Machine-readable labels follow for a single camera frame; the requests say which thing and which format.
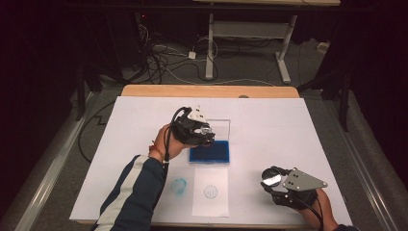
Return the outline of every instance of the person's arm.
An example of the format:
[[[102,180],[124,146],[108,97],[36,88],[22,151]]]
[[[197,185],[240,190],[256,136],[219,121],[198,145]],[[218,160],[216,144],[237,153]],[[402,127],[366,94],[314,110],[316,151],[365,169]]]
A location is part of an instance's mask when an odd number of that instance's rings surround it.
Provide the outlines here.
[[[334,217],[333,212],[330,204],[330,199],[327,196],[326,192],[322,189],[316,189],[318,192],[318,200],[312,205],[312,208],[316,210],[316,212],[320,213],[320,208],[322,211],[323,217],[323,231],[355,231],[358,230],[353,226],[345,226],[343,224],[338,224]],[[313,228],[320,229],[320,222],[319,219],[316,217],[312,211],[309,209],[304,210],[297,210],[304,218],[304,220]]]
[[[155,148],[149,151],[148,157],[136,156],[122,171],[91,230],[150,229],[153,207],[164,184],[162,155],[166,152],[167,127],[159,131]],[[169,159],[176,157],[186,147],[189,146],[171,136]]]

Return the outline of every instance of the human hand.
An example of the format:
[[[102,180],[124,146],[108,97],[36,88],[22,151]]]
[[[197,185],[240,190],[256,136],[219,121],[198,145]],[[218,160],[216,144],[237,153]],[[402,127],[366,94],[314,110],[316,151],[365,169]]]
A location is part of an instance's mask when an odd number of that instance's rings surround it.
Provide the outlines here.
[[[167,134],[168,134],[168,129],[169,129],[169,124],[163,126],[160,130],[159,133],[157,134],[156,140],[154,141],[156,148],[160,150],[160,152],[165,155],[166,154],[166,147],[165,143],[167,143]],[[174,157],[178,156],[180,152],[184,148],[188,147],[194,147],[193,145],[186,145],[181,143],[180,141],[176,140],[171,133],[170,135],[170,141],[169,141],[169,146],[168,146],[168,158],[171,160]],[[149,157],[156,158],[160,162],[162,161],[161,153],[158,150],[152,149],[149,152]]]
[[[339,224],[334,220],[333,217],[333,212],[330,204],[330,199],[327,196],[326,192],[322,189],[316,189],[318,192],[318,199],[315,201],[315,203],[312,205],[312,208],[318,212],[319,215],[320,213],[320,207],[321,211],[323,213],[323,230],[324,231],[332,231],[335,230]],[[313,228],[319,229],[320,228],[320,222],[319,219],[316,217],[316,215],[310,211],[309,209],[304,209],[304,210],[297,210],[302,216],[303,219]]]

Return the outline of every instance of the wrist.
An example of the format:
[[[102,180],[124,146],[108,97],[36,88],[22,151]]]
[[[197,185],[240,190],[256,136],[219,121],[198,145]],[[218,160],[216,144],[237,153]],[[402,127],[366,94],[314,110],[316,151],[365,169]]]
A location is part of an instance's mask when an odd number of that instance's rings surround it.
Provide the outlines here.
[[[161,164],[163,163],[162,156],[160,155],[160,153],[157,150],[149,151],[148,157],[156,159]]]
[[[154,142],[153,145],[149,146],[149,157],[153,157],[156,160],[158,160],[160,163],[164,164],[165,163],[165,154],[161,150],[160,147],[158,147]]]
[[[329,219],[324,221],[324,231],[333,231],[337,228],[339,228],[339,224],[335,220]]]

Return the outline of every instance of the desk leg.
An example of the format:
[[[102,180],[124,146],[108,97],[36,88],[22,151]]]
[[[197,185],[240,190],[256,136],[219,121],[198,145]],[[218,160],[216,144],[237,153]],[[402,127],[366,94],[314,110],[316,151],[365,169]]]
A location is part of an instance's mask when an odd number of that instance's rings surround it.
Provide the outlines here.
[[[214,38],[213,22],[214,22],[214,14],[210,13],[210,20],[209,20],[209,23],[208,23],[207,64],[206,64],[206,67],[205,67],[205,78],[207,80],[212,80],[213,79],[213,61],[214,61],[214,54],[213,54],[213,38]]]
[[[288,50],[289,42],[291,41],[292,32],[294,29],[294,24],[296,22],[297,15],[293,15],[291,17],[291,22],[288,26],[288,29],[285,34],[285,38],[283,40],[283,48],[281,52],[276,52],[276,61],[278,62],[279,70],[282,76],[283,83],[289,84],[291,82],[291,77],[289,76],[288,69],[285,65],[285,54]]]

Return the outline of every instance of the drawn circle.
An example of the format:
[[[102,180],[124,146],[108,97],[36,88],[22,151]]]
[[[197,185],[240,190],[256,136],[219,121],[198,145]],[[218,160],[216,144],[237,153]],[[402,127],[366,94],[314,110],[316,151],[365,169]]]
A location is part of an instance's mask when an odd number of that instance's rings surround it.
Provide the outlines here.
[[[209,199],[216,198],[218,190],[215,186],[207,186],[204,190],[204,194]]]
[[[176,179],[171,184],[171,189],[176,194],[182,194],[184,192],[184,189],[186,188],[186,186],[187,186],[187,182],[184,179]]]

